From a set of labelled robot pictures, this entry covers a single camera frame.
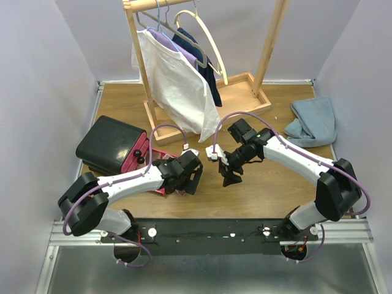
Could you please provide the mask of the pink drawer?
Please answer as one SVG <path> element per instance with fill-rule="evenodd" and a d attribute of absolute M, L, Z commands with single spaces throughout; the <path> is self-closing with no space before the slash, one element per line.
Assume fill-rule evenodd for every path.
<path fill-rule="evenodd" d="M 146 132 L 143 132 L 130 149 L 128 155 L 126 156 L 124 162 L 121 166 L 121 172 L 131 172 L 137 169 L 140 165 L 141 159 L 145 158 L 145 154 L 147 152 L 149 145 L 149 139 L 147 138 Z"/>
<path fill-rule="evenodd" d="M 151 154 L 152 154 L 152 161 L 153 162 L 155 160 L 159 160 L 159 159 L 175 159 L 178 157 L 177 155 L 174 155 L 172 153 L 167 153 L 165 151 L 161 151 L 161 150 L 154 149 L 154 148 L 152 149 Z M 156 192 L 163 197 L 166 196 L 166 192 L 165 192 L 164 188 L 156 190 Z"/>

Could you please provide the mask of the black organizer box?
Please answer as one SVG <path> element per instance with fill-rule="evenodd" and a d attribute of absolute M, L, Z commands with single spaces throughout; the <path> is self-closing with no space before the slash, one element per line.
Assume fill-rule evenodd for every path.
<path fill-rule="evenodd" d="M 100 116 L 76 148 L 75 155 L 93 171 L 118 175 L 121 166 L 144 129 Z"/>

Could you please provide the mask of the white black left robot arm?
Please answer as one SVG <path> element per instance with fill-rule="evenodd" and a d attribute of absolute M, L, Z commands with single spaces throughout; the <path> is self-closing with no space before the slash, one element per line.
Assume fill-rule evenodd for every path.
<path fill-rule="evenodd" d="M 82 236 L 98 229 L 114 233 L 123 242 L 131 241 L 136 228 L 130 214 L 109 209 L 111 204 L 157 190 L 193 195 L 202 171 L 199 152 L 187 149 L 178 158 L 155 160 L 141 169 L 115 176 L 95 177 L 91 172 L 85 173 L 58 200 L 64 217 L 63 233 Z"/>

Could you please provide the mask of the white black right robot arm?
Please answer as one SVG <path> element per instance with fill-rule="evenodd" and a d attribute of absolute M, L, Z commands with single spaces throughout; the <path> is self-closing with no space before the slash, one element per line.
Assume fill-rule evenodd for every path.
<path fill-rule="evenodd" d="M 345 159 L 333 161 L 316 156 L 270 128 L 254 130 L 244 119 L 233 123 L 228 132 L 239 143 L 238 148 L 230 153 L 214 143 L 206 150 L 210 160 L 219 162 L 225 187 L 242 181 L 243 165 L 268 159 L 306 178 L 316 188 L 313 201 L 283 218 L 275 231 L 280 238 L 294 240 L 318 222 L 339 221 L 362 196 L 353 167 Z"/>

